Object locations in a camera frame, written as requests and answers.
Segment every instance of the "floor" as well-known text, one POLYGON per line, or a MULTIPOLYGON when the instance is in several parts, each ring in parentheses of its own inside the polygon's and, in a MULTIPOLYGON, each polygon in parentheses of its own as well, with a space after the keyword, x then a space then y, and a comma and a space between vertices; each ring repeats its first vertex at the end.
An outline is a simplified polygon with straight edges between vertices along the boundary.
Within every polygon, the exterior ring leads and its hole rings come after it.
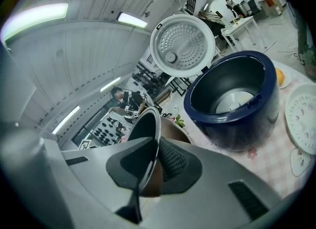
MULTIPOLYGON (((267 48, 264 48, 262 42, 260 41, 256 31, 253 26, 249 26, 250 32, 252 33, 256 45, 253 45, 249 35, 246 31, 234 35, 235 38, 239 39, 239 44, 243 50, 255 50, 266 54, 270 59, 279 61, 291 68, 297 70, 298 72, 305 74, 304 66, 299 63, 297 56, 297 30, 292 25, 288 11, 283 11, 282 15, 274 18, 267 18, 262 22, 257 23, 261 33, 264 35, 267 48)), ((228 47, 224 51, 221 51, 220 55, 227 56, 233 53, 233 51, 228 47)), ((212 63, 216 63, 220 60, 220 57, 215 57, 212 63)), ((163 102, 161 107, 163 108, 163 113, 172 113, 172 117, 181 115, 181 119, 184 122, 191 121, 183 109, 183 99, 184 96, 180 96, 177 92, 171 94, 167 102, 163 102)), ((190 125, 190 129, 184 128, 184 130, 190 135, 193 143, 199 147, 207 147, 209 143, 207 138, 201 133, 201 131, 195 126, 190 125)), ((159 202, 159 198, 141 198, 140 207, 143 219, 146 218, 154 206, 159 202)))

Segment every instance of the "white desk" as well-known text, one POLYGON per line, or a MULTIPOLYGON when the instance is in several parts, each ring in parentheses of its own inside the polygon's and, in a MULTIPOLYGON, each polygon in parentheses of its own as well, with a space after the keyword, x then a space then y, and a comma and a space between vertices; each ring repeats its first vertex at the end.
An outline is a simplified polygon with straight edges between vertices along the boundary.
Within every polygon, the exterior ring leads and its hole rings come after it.
POLYGON ((261 40, 262 40, 262 43, 263 43, 263 46, 265 48, 267 48, 267 45, 265 43, 265 40, 264 38, 262 37, 262 34, 260 32, 260 29, 256 23, 256 21, 253 19, 253 17, 247 17, 247 18, 243 18, 243 19, 240 19, 236 24, 232 25, 232 27, 226 29, 225 32, 222 33, 224 39, 227 41, 228 45, 231 47, 231 49, 234 51, 234 52, 237 52, 235 50, 235 48, 233 47, 233 45, 231 44, 231 42, 228 40, 227 37, 230 37, 232 39, 232 41, 234 42, 235 44, 235 47, 237 48, 238 51, 241 51, 241 48, 240 46, 238 45, 236 39, 234 38, 233 34, 236 33, 237 31, 239 31, 240 29, 242 28, 245 28, 250 36, 250 39, 252 41, 252 43, 255 45, 256 42, 253 40, 253 37, 251 36, 250 32, 249 32, 249 29, 248 29, 248 24, 249 23, 253 23, 253 25, 255 26, 257 32, 258 32, 258 35, 260 36, 261 40))

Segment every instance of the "table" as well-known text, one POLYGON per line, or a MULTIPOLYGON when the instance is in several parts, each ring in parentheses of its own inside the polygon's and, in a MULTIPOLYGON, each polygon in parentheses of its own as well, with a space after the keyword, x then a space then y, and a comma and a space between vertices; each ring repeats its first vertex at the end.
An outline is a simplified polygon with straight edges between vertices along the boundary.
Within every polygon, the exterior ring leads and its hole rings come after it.
POLYGON ((265 48, 267 48, 267 44, 264 40, 264 38, 262 37, 262 34, 260 32, 260 29, 256 23, 256 21, 253 19, 253 16, 251 17, 247 17, 247 18, 242 18, 240 19, 236 24, 233 24, 232 27, 226 29, 222 35, 224 37, 224 39, 227 41, 228 45, 231 47, 231 49, 233 50, 233 52, 236 52, 235 48, 233 47, 233 45, 231 44, 231 42, 228 40, 227 37, 230 37, 232 39, 232 41, 234 42, 235 44, 235 47, 237 48, 238 51, 241 51, 241 48, 240 46, 238 45, 236 39, 234 38, 233 34, 238 32, 241 28, 245 28, 246 31, 248 32, 249 36, 250 36, 250 39, 252 41, 252 43, 255 45, 256 42, 254 41, 253 37, 251 36, 250 32, 249 32, 249 29, 248 29, 248 24, 250 23, 253 23, 253 25, 255 26, 257 32, 258 32, 258 35, 260 36, 261 38, 261 41, 263 43, 263 46, 265 48))
POLYGON ((303 74, 276 61, 274 65, 292 76, 291 83, 280 90, 280 112, 272 135, 264 144, 245 152, 229 152, 213 145, 196 127, 183 107, 179 114, 194 145, 221 153, 255 173, 268 183, 282 198, 302 188, 311 173, 316 157, 300 151, 289 138, 284 116, 285 100, 291 90, 303 82, 312 82, 303 74))

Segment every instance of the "pink checkered tablecloth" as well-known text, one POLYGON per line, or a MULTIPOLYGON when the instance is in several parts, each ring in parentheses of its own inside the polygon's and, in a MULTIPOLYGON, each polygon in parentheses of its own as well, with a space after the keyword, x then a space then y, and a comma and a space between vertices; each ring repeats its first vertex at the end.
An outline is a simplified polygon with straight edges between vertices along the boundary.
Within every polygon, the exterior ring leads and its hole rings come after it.
POLYGON ((227 155, 268 183, 282 198, 304 186, 315 164, 315 156, 299 150, 286 130, 285 101, 291 90, 303 82, 311 82, 296 70, 274 61, 276 67, 291 74, 291 83, 280 90, 280 112, 272 135, 264 144, 245 152, 229 152, 213 145, 195 126, 183 109, 186 131, 194 145, 227 155))

